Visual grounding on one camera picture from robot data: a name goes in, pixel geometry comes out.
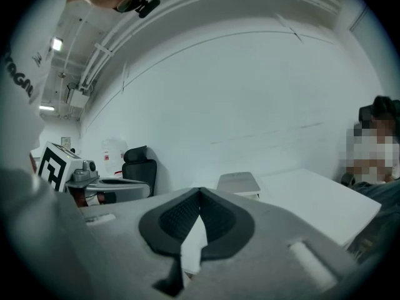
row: white desk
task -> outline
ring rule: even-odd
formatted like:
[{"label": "white desk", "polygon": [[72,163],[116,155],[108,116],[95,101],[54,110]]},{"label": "white desk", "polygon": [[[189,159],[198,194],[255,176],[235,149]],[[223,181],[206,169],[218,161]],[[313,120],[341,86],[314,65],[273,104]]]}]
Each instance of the white desk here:
[{"label": "white desk", "polygon": [[[261,188],[261,202],[291,211],[344,248],[381,208],[362,194],[305,169],[254,177]],[[215,189],[217,184],[218,179],[196,181],[192,186]],[[199,250],[206,245],[206,231],[199,218],[182,245],[182,267],[187,272],[199,271]]]}]

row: pipe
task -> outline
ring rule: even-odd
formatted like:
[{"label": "pipe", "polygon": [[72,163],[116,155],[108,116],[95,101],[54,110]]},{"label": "pipe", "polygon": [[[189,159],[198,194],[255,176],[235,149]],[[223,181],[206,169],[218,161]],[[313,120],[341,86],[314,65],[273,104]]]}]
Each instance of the pipe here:
[{"label": "pipe", "polygon": [[90,87],[92,87],[92,91],[93,91],[93,85],[91,83],[87,84],[85,86],[79,86],[79,91],[82,91],[82,90],[87,91],[87,90],[89,90]]},{"label": "pipe", "polygon": [[[178,4],[175,7],[172,7],[170,10],[167,10],[165,12],[161,12],[159,13],[157,16],[153,17],[150,21],[146,22],[147,26],[148,24],[152,23],[153,21],[157,20],[160,18],[160,16],[163,16],[167,13],[172,12],[173,10],[180,8],[182,6],[185,6],[187,4],[190,4],[192,2],[195,2],[198,0],[192,0],[190,2],[184,2],[181,4]],[[310,4],[314,4],[319,6],[320,8],[323,8],[331,13],[336,14],[337,11],[334,10],[334,8],[332,8],[331,6],[327,5],[326,3],[319,1],[319,0],[305,0]],[[172,2],[169,4],[165,4],[164,9],[168,9],[170,6],[173,6],[174,4],[176,4],[176,2]],[[113,44],[108,48],[110,51],[116,53],[118,51],[118,49],[124,44],[126,43],[129,39],[132,38],[132,36],[134,34],[136,34],[138,31],[140,31],[142,28],[144,28],[143,26],[140,27],[137,31],[134,31],[136,29],[136,27],[140,26],[140,24],[137,24],[136,22],[134,24],[132,24],[131,26],[129,26],[120,36],[119,38],[113,42]],[[103,56],[101,57],[101,59],[99,60],[99,62],[95,65],[95,67],[93,68],[91,74],[89,75],[88,79],[87,79],[87,85],[90,85],[93,80],[95,79],[95,77],[97,76],[97,74],[101,71],[101,69],[104,67],[104,65],[108,62],[108,60],[110,59],[110,56],[108,56],[107,54],[103,54]]]},{"label": "pipe", "polygon": [[[117,25],[107,34],[107,36],[101,41],[100,45],[105,47],[106,44],[110,41],[110,39],[119,31],[119,29],[124,26],[131,18],[133,18],[134,13],[130,13],[122,17],[122,19],[117,23]],[[79,85],[83,86],[86,77],[88,76],[89,70],[92,68],[93,63],[95,60],[98,58],[100,54],[100,50],[96,49],[95,52],[93,53],[92,57],[89,60],[89,63],[86,66],[85,71],[83,72],[83,75],[81,76],[81,80],[79,81]]]},{"label": "pipe", "polygon": [[68,50],[67,58],[65,59],[64,69],[62,70],[62,73],[61,73],[60,92],[59,92],[59,98],[58,98],[58,114],[60,116],[61,116],[61,94],[63,93],[63,83],[64,83],[64,78],[65,78],[65,70],[67,69],[67,65],[68,65],[68,60],[69,60],[69,57],[71,55],[71,51],[73,50],[76,38],[77,38],[78,34],[81,32],[81,29],[84,26],[84,24],[85,24],[86,20],[88,19],[90,13],[92,12],[92,10],[93,10],[93,6],[91,6],[89,11],[85,15],[85,18],[81,21],[81,24],[77,28],[77,30],[75,32],[74,39],[72,39],[71,47]]},{"label": "pipe", "polygon": [[74,107],[69,106],[69,111],[68,111],[68,114],[67,114],[68,119],[71,118],[73,111],[74,111]]}]

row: black office chair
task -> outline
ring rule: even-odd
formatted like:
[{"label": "black office chair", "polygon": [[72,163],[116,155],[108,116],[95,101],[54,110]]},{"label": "black office chair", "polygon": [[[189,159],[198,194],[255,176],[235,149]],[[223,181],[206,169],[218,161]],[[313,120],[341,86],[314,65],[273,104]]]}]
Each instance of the black office chair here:
[{"label": "black office chair", "polygon": [[147,146],[143,146],[125,152],[122,177],[148,183],[151,188],[150,196],[153,196],[156,185],[157,162],[147,159],[147,148]]}]

